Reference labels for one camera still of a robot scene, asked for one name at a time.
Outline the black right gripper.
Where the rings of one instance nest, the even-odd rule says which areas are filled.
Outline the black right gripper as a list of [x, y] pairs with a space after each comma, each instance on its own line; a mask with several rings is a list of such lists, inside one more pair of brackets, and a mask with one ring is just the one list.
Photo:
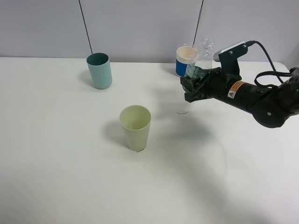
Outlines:
[[239, 68], [226, 71], [218, 67], [211, 69], [203, 78], [181, 77], [180, 84], [185, 91], [184, 98], [187, 102], [210, 98], [224, 101], [228, 94], [228, 88], [241, 79]]

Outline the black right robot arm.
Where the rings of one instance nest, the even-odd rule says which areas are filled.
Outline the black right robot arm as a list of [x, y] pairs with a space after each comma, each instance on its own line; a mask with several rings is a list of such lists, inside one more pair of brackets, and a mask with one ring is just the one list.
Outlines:
[[250, 84], [242, 81], [240, 75], [226, 74], [221, 68], [215, 68], [204, 78], [181, 77], [180, 83], [189, 103], [214, 98], [252, 114], [264, 127], [278, 128], [299, 113], [299, 69], [266, 71], [257, 75], [263, 76], [279, 76], [287, 80], [280, 86]]

